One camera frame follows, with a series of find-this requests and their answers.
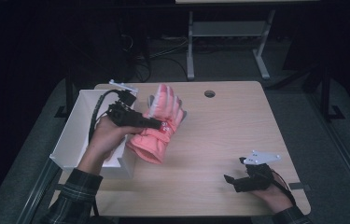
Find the metal frame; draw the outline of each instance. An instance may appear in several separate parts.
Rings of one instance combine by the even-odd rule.
[[[320,110],[318,109],[321,106],[321,103],[313,96],[309,95],[308,100],[311,105],[313,106],[313,109],[315,110],[317,117],[320,119],[320,122],[323,124],[326,132],[328,133],[329,137],[331,138],[332,142],[336,146],[338,153],[341,156],[342,162],[344,164],[345,169],[349,173],[350,176],[350,154],[349,154],[349,148],[345,146],[343,141],[341,140],[340,136],[337,134],[333,126],[331,125],[330,122],[327,120],[327,116],[321,113],[321,108]]]
[[[49,183],[61,169],[50,158],[47,159],[40,176],[35,182],[32,190],[29,193],[28,200],[23,207],[17,223],[28,224],[32,223],[35,211],[40,204],[44,194],[49,186]]]
[[[270,79],[270,75],[262,60],[262,52],[273,23],[275,10],[271,10],[266,21],[194,21],[193,12],[189,12],[189,51],[187,52],[187,79],[193,80],[194,60],[192,56],[192,42],[194,36],[260,36],[257,49],[253,49],[259,72],[263,79]]]

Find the black device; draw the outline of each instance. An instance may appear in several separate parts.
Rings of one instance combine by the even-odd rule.
[[[133,126],[139,128],[159,129],[161,121],[143,117],[142,113],[136,112],[120,101],[108,106],[107,115],[117,126]]]
[[[239,158],[241,164],[244,164],[245,157]],[[256,189],[267,189],[273,182],[273,172],[266,163],[260,165],[246,165],[249,177],[235,179],[224,175],[227,183],[235,187],[236,192],[247,192]]]

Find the white box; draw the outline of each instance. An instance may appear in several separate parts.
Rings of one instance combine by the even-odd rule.
[[[79,92],[61,137],[54,151],[49,155],[56,164],[69,174],[77,167],[86,150],[92,113],[99,97],[105,92],[106,90],[82,90]],[[99,118],[100,115],[106,112],[108,106],[117,100],[118,95],[116,93],[109,93],[105,97],[97,117]],[[125,136],[125,140],[115,149],[111,158],[104,162],[101,171],[103,178],[133,178],[136,154],[125,146],[130,137],[132,136]]]

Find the pink glove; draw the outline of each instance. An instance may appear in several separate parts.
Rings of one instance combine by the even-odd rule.
[[[171,136],[186,116],[186,112],[181,108],[181,101],[173,89],[165,84],[160,84],[152,103],[151,98],[152,96],[148,102],[151,107],[144,116],[161,120],[161,128],[144,129],[135,135],[127,146],[143,160],[161,164]]]

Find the wooden table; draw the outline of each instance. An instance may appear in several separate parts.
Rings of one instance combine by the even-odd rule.
[[[246,177],[240,157],[252,150],[279,154],[270,163],[287,183],[300,182],[272,110],[258,82],[167,83],[188,116],[173,135],[162,165],[136,161],[134,178],[104,179],[96,196],[100,214],[112,217],[258,216],[270,210],[250,193],[236,193],[223,175]],[[158,83],[133,84],[142,110]],[[109,89],[98,85],[96,89]],[[206,91],[216,96],[208,98]],[[64,183],[68,175],[61,176]],[[59,192],[55,192],[54,202]],[[304,214],[303,189],[292,190]]]

